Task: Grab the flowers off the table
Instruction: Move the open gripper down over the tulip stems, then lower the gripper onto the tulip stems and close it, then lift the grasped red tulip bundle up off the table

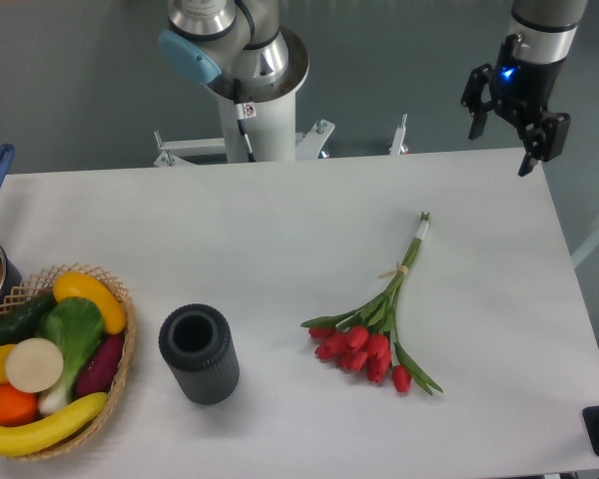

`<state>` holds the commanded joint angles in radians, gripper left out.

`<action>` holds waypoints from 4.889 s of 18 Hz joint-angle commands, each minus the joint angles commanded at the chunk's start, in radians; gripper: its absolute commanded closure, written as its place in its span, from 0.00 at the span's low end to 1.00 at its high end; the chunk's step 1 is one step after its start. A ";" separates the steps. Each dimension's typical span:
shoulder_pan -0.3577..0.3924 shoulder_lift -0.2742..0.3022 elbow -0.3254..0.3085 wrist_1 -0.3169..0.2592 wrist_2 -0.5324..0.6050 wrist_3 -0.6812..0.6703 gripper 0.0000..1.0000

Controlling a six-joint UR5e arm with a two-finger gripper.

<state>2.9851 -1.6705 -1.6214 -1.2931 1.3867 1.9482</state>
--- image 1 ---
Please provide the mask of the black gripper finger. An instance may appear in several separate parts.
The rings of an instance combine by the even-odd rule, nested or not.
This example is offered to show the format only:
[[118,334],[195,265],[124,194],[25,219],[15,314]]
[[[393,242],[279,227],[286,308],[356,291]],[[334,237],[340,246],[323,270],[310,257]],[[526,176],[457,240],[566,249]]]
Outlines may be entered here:
[[547,163],[562,154],[570,124],[569,114],[544,111],[537,122],[523,131],[525,155],[518,170],[519,177],[530,174],[539,163]]
[[482,99],[484,89],[490,84],[491,77],[492,66],[490,64],[473,69],[461,96],[460,104],[468,109],[471,117],[469,140],[475,140],[483,134],[488,112],[492,110],[492,102],[484,102]]

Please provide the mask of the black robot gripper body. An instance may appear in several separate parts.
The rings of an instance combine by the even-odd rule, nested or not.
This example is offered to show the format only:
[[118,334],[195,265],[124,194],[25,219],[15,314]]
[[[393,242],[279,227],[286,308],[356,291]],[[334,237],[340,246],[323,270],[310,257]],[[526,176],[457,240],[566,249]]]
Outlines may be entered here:
[[516,130],[524,133],[529,125],[538,124],[564,60],[543,64],[522,60],[513,55],[521,45],[519,34],[505,37],[490,80],[490,97],[494,112]]

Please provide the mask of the silver robot arm base joint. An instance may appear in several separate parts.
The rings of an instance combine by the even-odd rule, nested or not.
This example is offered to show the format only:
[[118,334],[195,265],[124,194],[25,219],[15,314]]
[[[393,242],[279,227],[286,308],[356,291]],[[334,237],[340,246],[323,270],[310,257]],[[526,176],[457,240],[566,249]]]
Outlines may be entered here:
[[159,46],[190,82],[236,103],[277,100],[303,84],[308,53],[281,24],[278,1],[170,1],[167,10]]

